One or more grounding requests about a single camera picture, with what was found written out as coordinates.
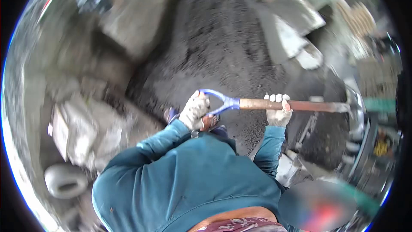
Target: white work glove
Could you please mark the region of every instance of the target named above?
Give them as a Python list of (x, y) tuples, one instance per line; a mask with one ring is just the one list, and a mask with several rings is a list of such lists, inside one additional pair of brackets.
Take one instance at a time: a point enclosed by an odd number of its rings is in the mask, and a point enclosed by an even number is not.
[(202, 116), (210, 109), (209, 97), (198, 90), (189, 98), (179, 120), (190, 130), (199, 130), (204, 127)]
[(291, 107), (288, 103), (288, 100), (291, 98), (289, 95), (268, 95), (266, 93), (265, 100), (270, 100), (272, 102), (282, 102), (283, 109), (282, 110), (266, 110), (266, 118), (267, 122), (269, 123), (270, 126), (283, 126), (286, 127), (286, 125), (289, 123), (289, 120), (292, 117), (292, 111)]

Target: blue d-grip handle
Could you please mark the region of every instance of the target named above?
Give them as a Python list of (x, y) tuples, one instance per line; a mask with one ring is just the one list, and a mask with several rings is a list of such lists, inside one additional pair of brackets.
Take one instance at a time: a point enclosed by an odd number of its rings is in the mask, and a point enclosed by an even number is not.
[(218, 91), (210, 90), (210, 89), (200, 89), (199, 92), (203, 92), (204, 94), (216, 96), (221, 101), (223, 101), (223, 105), (220, 108), (207, 113), (206, 116), (217, 115), (226, 110), (239, 110), (240, 109), (239, 107), (240, 98), (231, 98)]

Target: tire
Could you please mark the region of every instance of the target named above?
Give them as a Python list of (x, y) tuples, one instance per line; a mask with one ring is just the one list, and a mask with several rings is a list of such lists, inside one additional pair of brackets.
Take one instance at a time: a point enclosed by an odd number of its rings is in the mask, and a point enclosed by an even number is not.
[(81, 168), (67, 163), (54, 164), (44, 173), (47, 189), (59, 199), (70, 199), (81, 195), (88, 181)]

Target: patterned fabric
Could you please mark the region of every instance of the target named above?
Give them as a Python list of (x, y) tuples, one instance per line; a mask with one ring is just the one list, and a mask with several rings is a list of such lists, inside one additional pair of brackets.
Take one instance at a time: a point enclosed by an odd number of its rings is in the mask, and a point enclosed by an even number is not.
[(198, 231), (201, 232), (243, 232), (251, 231), (256, 227), (270, 226), (273, 232), (287, 232), (287, 230), (277, 222), (273, 222), (264, 218), (234, 218), (224, 221), (215, 222), (205, 227), (201, 227)]

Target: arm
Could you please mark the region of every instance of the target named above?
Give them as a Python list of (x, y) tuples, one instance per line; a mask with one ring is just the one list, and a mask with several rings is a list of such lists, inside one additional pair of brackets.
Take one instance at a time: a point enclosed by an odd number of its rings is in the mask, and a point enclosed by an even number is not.
[(157, 161), (189, 132), (180, 120), (175, 120), (160, 132), (139, 142), (136, 147), (129, 148), (116, 155), (104, 169), (113, 166), (140, 167)]
[(265, 173), (276, 177), (279, 166), (279, 155), (285, 140), (286, 125), (292, 116), (292, 110), (287, 103), (288, 95), (265, 95), (265, 100), (282, 102), (283, 110), (266, 110), (269, 126), (266, 126), (265, 136), (253, 162)]
[(281, 154), (282, 143), (285, 140), (285, 127), (266, 126), (265, 136), (253, 162), (265, 173), (276, 177)]
[(139, 168), (144, 164), (157, 161), (168, 151), (177, 147), (177, 143), (190, 130), (203, 127), (201, 117), (207, 113), (209, 107), (209, 98), (197, 90), (189, 98), (178, 120), (171, 122), (164, 130), (139, 142), (136, 147), (119, 153), (109, 162), (103, 172), (114, 166)]

